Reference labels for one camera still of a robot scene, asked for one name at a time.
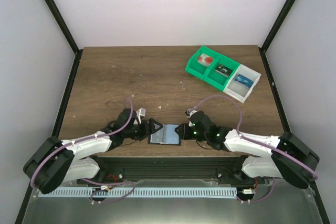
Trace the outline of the black leather card holder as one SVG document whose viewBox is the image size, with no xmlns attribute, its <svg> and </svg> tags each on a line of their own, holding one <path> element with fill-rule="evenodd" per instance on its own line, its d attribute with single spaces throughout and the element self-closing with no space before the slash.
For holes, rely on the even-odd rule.
<svg viewBox="0 0 336 224">
<path fill-rule="evenodd" d="M 178 125 L 174 124 L 163 125 L 160 130 L 149 136 L 148 144 L 180 146 L 182 140 L 175 131 L 177 128 Z"/>
</svg>

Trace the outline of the black aluminium front rail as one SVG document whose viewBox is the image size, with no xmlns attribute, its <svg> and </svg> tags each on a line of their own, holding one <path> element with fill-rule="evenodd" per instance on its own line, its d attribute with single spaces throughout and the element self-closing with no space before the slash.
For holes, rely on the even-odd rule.
<svg viewBox="0 0 336 224">
<path fill-rule="evenodd" d="M 249 178 L 238 169 L 242 157 L 99 157 L 103 175 L 93 181 L 111 183 L 130 180 L 204 180 L 220 185 L 252 186 L 268 183 L 264 178 Z"/>
</svg>

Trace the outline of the white translucent bin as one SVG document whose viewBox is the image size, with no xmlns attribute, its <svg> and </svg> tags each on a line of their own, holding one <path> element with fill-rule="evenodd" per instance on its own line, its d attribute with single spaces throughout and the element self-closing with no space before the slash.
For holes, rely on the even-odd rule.
<svg viewBox="0 0 336 224">
<path fill-rule="evenodd" d="M 250 79 L 250 83 L 241 83 L 235 81 L 239 74 Z M 258 83 L 260 77 L 261 73 L 240 64 L 238 69 L 228 81 L 228 84 L 223 92 L 237 101 L 244 103 Z"/>
</svg>

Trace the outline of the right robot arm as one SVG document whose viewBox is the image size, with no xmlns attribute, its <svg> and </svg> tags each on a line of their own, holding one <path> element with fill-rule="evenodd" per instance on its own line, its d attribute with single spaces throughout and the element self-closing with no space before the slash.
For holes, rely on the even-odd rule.
<svg viewBox="0 0 336 224">
<path fill-rule="evenodd" d="M 217 126 L 203 111 L 186 111 L 188 123 L 175 128 L 183 140 L 204 142 L 212 149 L 245 153 L 237 177 L 282 178 L 306 189 L 317 179 L 319 156 L 290 132 L 281 136 L 248 134 L 231 127 Z"/>
</svg>

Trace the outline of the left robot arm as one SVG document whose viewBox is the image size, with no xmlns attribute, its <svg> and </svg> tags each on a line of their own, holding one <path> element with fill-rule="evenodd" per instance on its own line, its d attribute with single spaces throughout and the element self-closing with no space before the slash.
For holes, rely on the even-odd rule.
<svg viewBox="0 0 336 224">
<path fill-rule="evenodd" d="M 163 128 L 155 119 L 144 116 L 144 108 L 124 109 L 115 121 L 91 135 L 72 140 L 49 137 L 23 167 L 31 187 L 48 194 L 72 180 L 83 178 L 100 183 L 106 169 L 96 154 L 121 146 L 126 138 L 141 141 Z"/>
</svg>

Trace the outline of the red white card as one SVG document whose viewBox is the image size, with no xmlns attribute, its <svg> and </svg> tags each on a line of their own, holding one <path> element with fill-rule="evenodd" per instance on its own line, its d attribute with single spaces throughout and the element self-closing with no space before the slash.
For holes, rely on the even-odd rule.
<svg viewBox="0 0 336 224">
<path fill-rule="evenodd" d="M 197 62 L 204 65 L 205 67 L 209 67 L 213 61 L 214 61 L 214 58 L 211 56 L 208 56 L 205 53 L 200 54 L 197 59 Z"/>
</svg>

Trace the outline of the green bin middle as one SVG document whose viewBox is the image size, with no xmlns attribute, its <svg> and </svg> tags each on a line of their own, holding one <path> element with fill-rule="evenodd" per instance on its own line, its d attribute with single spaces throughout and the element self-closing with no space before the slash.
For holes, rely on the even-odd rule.
<svg viewBox="0 0 336 224">
<path fill-rule="evenodd" d="M 232 69 L 233 72 L 228 78 L 215 71 L 215 68 L 219 64 L 222 64 L 222 65 Z M 235 73 L 235 71 L 238 69 L 239 66 L 240 66 L 240 63 L 238 63 L 237 61 L 232 60 L 232 59 L 224 56 L 218 62 L 215 62 L 211 65 L 210 71 L 209 71 L 207 77 L 203 81 L 206 82 L 207 84 L 213 86 L 214 88 L 220 90 L 220 91 L 224 91 L 224 89 L 226 88 L 226 86 L 228 84 L 228 81 L 233 76 L 233 74 Z"/>
</svg>

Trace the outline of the black VIP card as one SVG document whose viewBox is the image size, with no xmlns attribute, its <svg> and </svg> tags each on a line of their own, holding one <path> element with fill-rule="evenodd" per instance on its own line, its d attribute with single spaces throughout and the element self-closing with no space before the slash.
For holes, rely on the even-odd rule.
<svg viewBox="0 0 336 224">
<path fill-rule="evenodd" d="M 232 69 L 222 65 L 222 64 L 219 64 L 216 68 L 215 68 L 215 71 L 222 74 L 223 76 L 225 77 L 229 77 L 231 74 L 232 74 Z"/>
</svg>

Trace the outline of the green bin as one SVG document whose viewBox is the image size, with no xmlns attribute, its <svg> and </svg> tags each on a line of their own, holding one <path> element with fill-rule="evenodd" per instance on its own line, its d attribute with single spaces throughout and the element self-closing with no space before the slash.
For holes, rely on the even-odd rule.
<svg viewBox="0 0 336 224">
<path fill-rule="evenodd" d="M 215 68 L 219 64 L 222 64 L 222 65 L 232 69 L 233 72 L 228 78 L 215 71 Z M 233 76 L 233 74 L 235 73 L 235 71 L 238 69 L 239 66 L 240 66 L 240 63 L 238 63 L 237 61 L 232 60 L 232 59 L 224 56 L 218 62 L 215 62 L 211 65 L 210 71 L 209 71 L 207 77 L 203 81 L 206 82 L 207 84 L 213 86 L 214 88 L 220 90 L 220 91 L 224 91 L 224 89 L 226 88 L 226 86 L 228 84 L 228 81 Z"/>
<path fill-rule="evenodd" d="M 206 46 L 201 46 L 188 60 L 185 71 L 200 80 L 204 80 L 210 71 L 211 65 L 223 57 L 223 54 Z"/>
</svg>

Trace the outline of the black frame post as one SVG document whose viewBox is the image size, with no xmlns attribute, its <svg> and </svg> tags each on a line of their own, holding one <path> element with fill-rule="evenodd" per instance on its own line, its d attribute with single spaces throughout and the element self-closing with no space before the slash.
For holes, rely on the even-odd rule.
<svg viewBox="0 0 336 224">
<path fill-rule="evenodd" d="M 75 55 L 78 54 L 79 47 L 77 46 L 59 8 L 57 7 L 56 3 L 54 0 L 44 0 L 45 3 L 47 4 L 51 14 L 53 15 L 56 23 L 58 24 L 61 32 L 63 33 L 66 41 L 68 42 L 70 48 L 72 49 L 72 51 L 74 52 Z"/>
<path fill-rule="evenodd" d="M 281 25 L 285 21 L 287 15 L 289 14 L 291 8 L 293 7 L 296 0 L 286 0 L 283 4 L 274 24 L 271 27 L 271 30 L 269 31 L 263 45 L 261 46 L 261 50 L 266 52 L 268 48 L 270 47 L 271 43 L 273 42 L 276 34 L 278 33 Z"/>
</svg>

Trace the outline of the black left frame post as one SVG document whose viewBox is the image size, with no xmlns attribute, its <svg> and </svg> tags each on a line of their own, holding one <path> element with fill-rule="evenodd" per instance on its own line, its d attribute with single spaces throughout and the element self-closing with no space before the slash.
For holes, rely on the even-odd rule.
<svg viewBox="0 0 336 224">
<path fill-rule="evenodd" d="M 44 0 L 45 3 L 47 4 L 51 14 L 53 15 L 56 23 L 58 24 L 61 32 L 63 33 L 66 41 L 68 42 L 70 48 L 72 49 L 72 51 L 74 52 L 75 55 L 78 54 L 79 47 L 77 46 L 59 8 L 57 7 L 56 3 L 54 0 Z"/>
</svg>

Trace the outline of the black right frame post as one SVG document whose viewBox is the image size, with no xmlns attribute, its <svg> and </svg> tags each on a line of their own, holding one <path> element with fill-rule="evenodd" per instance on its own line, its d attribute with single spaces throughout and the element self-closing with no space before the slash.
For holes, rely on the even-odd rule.
<svg viewBox="0 0 336 224">
<path fill-rule="evenodd" d="M 268 48 L 270 47 L 271 43 L 273 42 L 276 34 L 278 33 L 281 25 L 285 21 L 287 15 L 289 14 L 291 8 L 293 7 L 296 0 L 286 0 L 283 4 L 274 24 L 271 27 L 271 30 L 269 31 L 263 45 L 261 46 L 261 50 L 266 52 Z"/>
</svg>

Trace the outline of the green bin far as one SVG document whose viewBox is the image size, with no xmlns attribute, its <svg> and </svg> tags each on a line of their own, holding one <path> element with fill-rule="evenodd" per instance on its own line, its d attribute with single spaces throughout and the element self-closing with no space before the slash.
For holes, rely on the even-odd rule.
<svg viewBox="0 0 336 224">
<path fill-rule="evenodd" d="M 211 65 L 223 57 L 223 54 L 206 46 L 201 46 L 188 60 L 185 71 L 200 80 L 204 80 L 210 71 Z"/>
</svg>

